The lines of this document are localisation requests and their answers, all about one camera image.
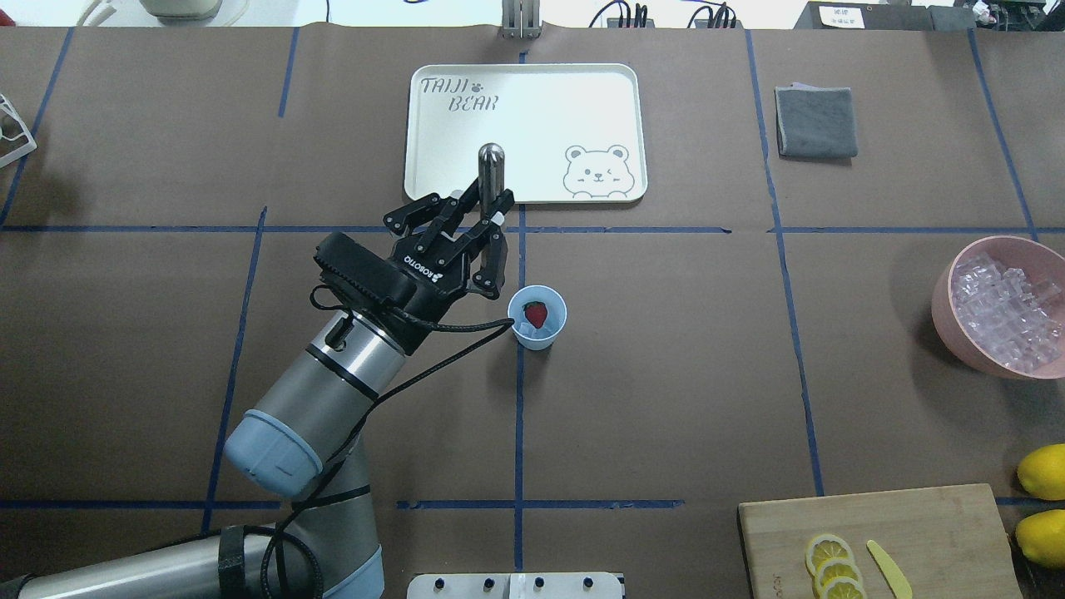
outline folded towel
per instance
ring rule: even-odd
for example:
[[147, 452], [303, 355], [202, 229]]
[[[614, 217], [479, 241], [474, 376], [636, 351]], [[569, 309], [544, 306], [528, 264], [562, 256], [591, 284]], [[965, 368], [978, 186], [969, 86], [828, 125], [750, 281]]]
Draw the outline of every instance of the folded towel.
[[850, 87], [776, 87], [776, 139], [781, 156], [853, 158], [858, 155]]

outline strawberry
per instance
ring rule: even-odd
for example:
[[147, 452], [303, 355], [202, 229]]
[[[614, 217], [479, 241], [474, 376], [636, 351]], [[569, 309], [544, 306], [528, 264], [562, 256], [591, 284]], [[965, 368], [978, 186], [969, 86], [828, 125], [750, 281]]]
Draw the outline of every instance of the strawberry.
[[525, 320], [537, 328], [542, 327], [547, 320], [547, 306], [543, 302], [529, 302], [522, 309], [525, 310]]

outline light blue joint cap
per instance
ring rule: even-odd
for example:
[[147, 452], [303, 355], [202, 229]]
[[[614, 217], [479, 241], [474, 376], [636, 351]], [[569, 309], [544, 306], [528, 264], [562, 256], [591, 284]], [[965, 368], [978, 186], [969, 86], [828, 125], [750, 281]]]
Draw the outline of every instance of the light blue joint cap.
[[226, 441], [226, 457], [260, 487], [294, 497], [322, 473], [311, 446], [273, 416], [249, 409]]
[[384, 569], [381, 568], [381, 546], [340, 584], [326, 590], [323, 599], [379, 599], [384, 593]]

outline plastic knife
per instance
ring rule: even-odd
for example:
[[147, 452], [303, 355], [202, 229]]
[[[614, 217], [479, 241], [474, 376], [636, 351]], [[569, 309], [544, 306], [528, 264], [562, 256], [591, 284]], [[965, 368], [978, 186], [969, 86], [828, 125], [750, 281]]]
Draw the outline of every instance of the plastic knife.
[[884, 579], [887, 580], [887, 585], [891, 587], [896, 599], [914, 599], [914, 589], [911, 588], [910, 581], [906, 580], [902, 570], [899, 569], [899, 565], [887, 554], [887, 551], [884, 551], [884, 548], [875, 540], [866, 543], [866, 547], [869, 548], [869, 553], [876, 562], [876, 566], [880, 567]]

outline plastic cup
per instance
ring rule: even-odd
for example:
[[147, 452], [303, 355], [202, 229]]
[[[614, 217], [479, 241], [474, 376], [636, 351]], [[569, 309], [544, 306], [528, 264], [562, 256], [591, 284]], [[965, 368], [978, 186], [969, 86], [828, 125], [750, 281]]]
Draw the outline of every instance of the plastic cup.
[[[532, 327], [532, 324], [525, 319], [525, 305], [529, 302], [543, 302], [547, 308], [547, 320], [541, 328]], [[507, 305], [507, 315], [514, 319], [514, 324], [510, 327], [514, 331], [514, 337], [527, 350], [544, 350], [555, 342], [555, 338], [566, 326], [566, 302], [557, 291], [543, 285], [530, 285], [523, 287], [514, 293]]]

